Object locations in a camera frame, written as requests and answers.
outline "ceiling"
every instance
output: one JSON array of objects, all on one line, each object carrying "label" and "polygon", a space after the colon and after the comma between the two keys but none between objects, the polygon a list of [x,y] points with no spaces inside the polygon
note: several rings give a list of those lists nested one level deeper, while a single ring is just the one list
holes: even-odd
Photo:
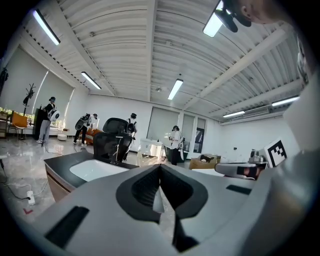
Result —
[{"label": "ceiling", "polygon": [[[298,95],[302,86],[293,30],[282,23],[238,23],[237,33],[222,26],[211,38],[203,28],[217,3],[45,1],[38,8],[60,39],[58,46],[31,14],[22,25],[91,94],[162,104],[217,120]],[[102,90],[86,82],[82,71]],[[168,100],[177,78],[184,83]]]}]

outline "person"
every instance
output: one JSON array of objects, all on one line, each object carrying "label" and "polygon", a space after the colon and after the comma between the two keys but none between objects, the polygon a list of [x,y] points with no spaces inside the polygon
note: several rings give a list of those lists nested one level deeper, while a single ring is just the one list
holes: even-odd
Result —
[{"label": "person", "polygon": [[[241,16],[252,23],[272,24],[279,21],[286,22],[296,28],[290,18],[276,0],[222,0],[227,9],[237,16]],[[308,84],[310,77],[317,67],[317,60],[309,47],[305,37],[299,29],[298,33],[298,72],[303,86]]]},{"label": "person", "polygon": [[172,141],[172,144],[171,144],[171,164],[176,166],[178,163],[179,144],[181,142],[182,135],[181,135],[180,129],[177,125],[175,125],[173,127],[172,131],[174,131],[174,136],[169,138]]},{"label": "person", "polygon": [[88,126],[91,125],[92,122],[92,118],[97,119],[98,115],[97,114],[85,114],[84,116],[82,116],[80,119],[83,120],[84,124],[82,126],[82,128],[80,130],[77,130],[74,136],[74,140],[73,140],[73,144],[77,144],[77,139],[80,135],[80,132],[82,131],[82,147],[86,147],[86,143],[85,143],[85,138],[86,138],[86,133],[88,130]]},{"label": "person", "polygon": [[[133,140],[129,146],[129,149],[131,149],[134,140],[136,140],[135,135],[137,133],[137,115],[135,113],[132,113],[130,118],[127,119],[129,125],[128,125],[128,133],[133,137]],[[125,153],[124,157],[123,157],[123,161],[127,161],[127,156],[128,156],[128,152]]]},{"label": "person", "polygon": [[40,135],[39,135],[39,139],[37,140],[37,143],[41,144],[43,142],[44,139],[44,143],[48,144],[48,139],[49,139],[49,135],[50,135],[50,125],[51,125],[51,121],[49,120],[48,117],[48,113],[51,110],[55,110],[56,109],[56,98],[55,97],[51,97],[49,99],[50,103],[43,108],[43,111],[45,113],[43,121],[41,123],[41,127],[40,127]]}]

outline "chair backrest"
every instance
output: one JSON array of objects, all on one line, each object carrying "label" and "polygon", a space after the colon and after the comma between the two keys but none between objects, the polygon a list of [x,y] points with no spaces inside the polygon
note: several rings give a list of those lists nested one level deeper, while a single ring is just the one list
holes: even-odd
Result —
[{"label": "chair backrest", "polygon": [[102,130],[109,134],[124,134],[128,132],[128,124],[126,120],[110,118],[105,122]]},{"label": "chair backrest", "polygon": [[122,162],[125,154],[129,151],[132,140],[133,138],[127,133],[99,132],[93,137],[94,158],[97,160],[111,160],[118,150],[116,160]]},{"label": "chair backrest", "polygon": [[28,118],[26,116],[19,115],[16,112],[12,112],[12,125],[18,128],[28,127]]}]

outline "corrugated metal ceiling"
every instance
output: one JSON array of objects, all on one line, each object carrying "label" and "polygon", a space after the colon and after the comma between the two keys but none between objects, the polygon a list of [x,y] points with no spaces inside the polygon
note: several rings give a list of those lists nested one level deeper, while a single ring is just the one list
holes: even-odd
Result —
[{"label": "corrugated metal ceiling", "polygon": [[[85,82],[82,71],[89,65],[75,46],[62,34],[54,13],[45,3],[39,9],[61,40],[56,46],[29,15],[23,22],[28,34],[59,65],[94,94],[109,95],[108,83],[119,97],[150,101],[183,109],[185,104],[210,86],[252,49],[281,29],[281,23],[252,24],[232,33],[222,26],[214,38],[203,28],[218,0],[158,0],[152,47],[151,81],[148,81],[146,45],[147,0],[60,0],[58,5],[83,48],[102,72],[92,75],[102,87],[96,90]],[[211,117],[211,113],[254,98],[299,79],[297,42],[292,31],[280,44],[249,64],[227,82],[198,100],[187,110]],[[175,98],[167,100],[177,78],[184,80]],[[299,94],[293,89],[264,102],[247,105],[250,109],[271,100]]]}]

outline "power strip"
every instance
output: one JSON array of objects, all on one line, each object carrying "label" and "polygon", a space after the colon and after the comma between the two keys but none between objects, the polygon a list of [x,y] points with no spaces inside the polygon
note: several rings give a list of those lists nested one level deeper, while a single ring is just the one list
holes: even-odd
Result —
[{"label": "power strip", "polygon": [[36,201],[35,201],[35,197],[34,197],[34,192],[32,190],[29,190],[27,193],[26,193],[26,196],[28,198],[30,198],[30,200],[28,200],[28,203],[29,205],[33,206],[36,204]]}]

